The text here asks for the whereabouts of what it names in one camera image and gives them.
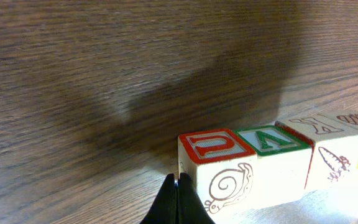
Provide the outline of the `wooden block red corner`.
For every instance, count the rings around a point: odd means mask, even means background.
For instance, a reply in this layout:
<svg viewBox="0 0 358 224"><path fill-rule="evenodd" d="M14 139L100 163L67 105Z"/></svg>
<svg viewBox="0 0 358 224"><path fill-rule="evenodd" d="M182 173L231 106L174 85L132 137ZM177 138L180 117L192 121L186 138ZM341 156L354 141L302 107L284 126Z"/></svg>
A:
<svg viewBox="0 0 358 224"><path fill-rule="evenodd" d="M312 148L305 190L351 184L358 179L358 130L320 115L281 119L275 125Z"/></svg>

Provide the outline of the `wooden block blue corner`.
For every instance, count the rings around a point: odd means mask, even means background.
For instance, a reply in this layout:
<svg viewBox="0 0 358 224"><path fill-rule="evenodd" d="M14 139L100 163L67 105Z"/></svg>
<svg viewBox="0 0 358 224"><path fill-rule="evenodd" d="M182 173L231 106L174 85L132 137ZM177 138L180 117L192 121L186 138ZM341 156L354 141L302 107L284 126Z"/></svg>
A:
<svg viewBox="0 0 358 224"><path fill-rule="evenodd" d="M302 198L311 146L278 126L234 131L257 153L251 208L261 209Z"/></svg>

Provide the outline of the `wooden block blue side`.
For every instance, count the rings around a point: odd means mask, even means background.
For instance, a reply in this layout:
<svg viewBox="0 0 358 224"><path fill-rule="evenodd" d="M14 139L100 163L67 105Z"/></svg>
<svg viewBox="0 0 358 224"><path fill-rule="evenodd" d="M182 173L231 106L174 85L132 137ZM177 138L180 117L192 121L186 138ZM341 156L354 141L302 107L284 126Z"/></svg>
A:
<svg viewBox="0 0 358 224"><path fill-rule="evenodd" d="M201 208L211 218L249 199L257 153L230 129L212 129L178 136L178 168L192 179Z"/></svg>

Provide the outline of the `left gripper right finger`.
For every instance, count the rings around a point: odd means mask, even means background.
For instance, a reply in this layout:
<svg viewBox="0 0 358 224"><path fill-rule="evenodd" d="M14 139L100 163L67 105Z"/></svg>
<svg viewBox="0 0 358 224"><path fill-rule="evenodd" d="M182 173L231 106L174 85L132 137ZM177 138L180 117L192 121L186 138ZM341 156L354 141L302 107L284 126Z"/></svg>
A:
<svg viewBox="0 0 358 224"><path fill-rule="evenodd" d="M182 172L177 185L177 223L214 224L193 186L191 177Z"/></svg>

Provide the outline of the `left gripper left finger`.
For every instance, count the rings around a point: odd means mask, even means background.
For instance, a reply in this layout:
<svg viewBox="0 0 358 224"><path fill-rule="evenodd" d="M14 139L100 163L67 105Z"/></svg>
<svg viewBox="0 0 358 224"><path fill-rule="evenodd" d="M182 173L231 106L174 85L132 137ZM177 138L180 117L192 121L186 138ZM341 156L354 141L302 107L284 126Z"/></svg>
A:
<svg viewBox="0 0 358 224"><path fill-rule="evenodd" d="M152 206L140 224L175 224L177 215L177 187L174 174L168 174Z"/></svg>

